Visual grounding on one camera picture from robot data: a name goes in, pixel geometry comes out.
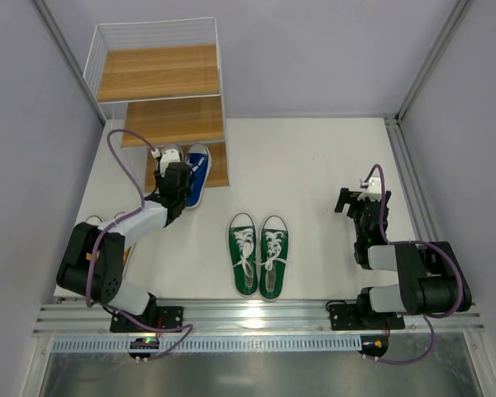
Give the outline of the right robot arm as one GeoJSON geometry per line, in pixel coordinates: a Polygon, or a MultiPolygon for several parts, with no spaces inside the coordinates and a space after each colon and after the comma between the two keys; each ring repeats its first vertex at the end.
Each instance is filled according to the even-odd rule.
{"type": "Polygon", "coordinates": [[[472,305],[472,293],[449,242],[401,242],[389,245],[381,235],[388,209],[381,202],[348,188],[340,190],[335,211],[355,226],[354,258],[365,270],[385,270],[397,283],[364,287],[353,301],[326,305],[334,330],[403,329],[401,313],[438,316],[463,313],[472,305]]]}

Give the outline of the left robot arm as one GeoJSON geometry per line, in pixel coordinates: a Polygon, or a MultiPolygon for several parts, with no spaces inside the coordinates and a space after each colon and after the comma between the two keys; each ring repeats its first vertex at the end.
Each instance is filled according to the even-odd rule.
{"type": "Polygon", "coordinates": [[[191,167],[183,162],[155,174],[159,187],[139,208],[97,226],[77,224],[65,249],[56,283],[83,296],[89,303],[117,311],[114,317],[156,332],[160,313],[156,297],[124,280],[124,254],[142,237],[169,226],[186,207],[193,181],[191,167]]]}

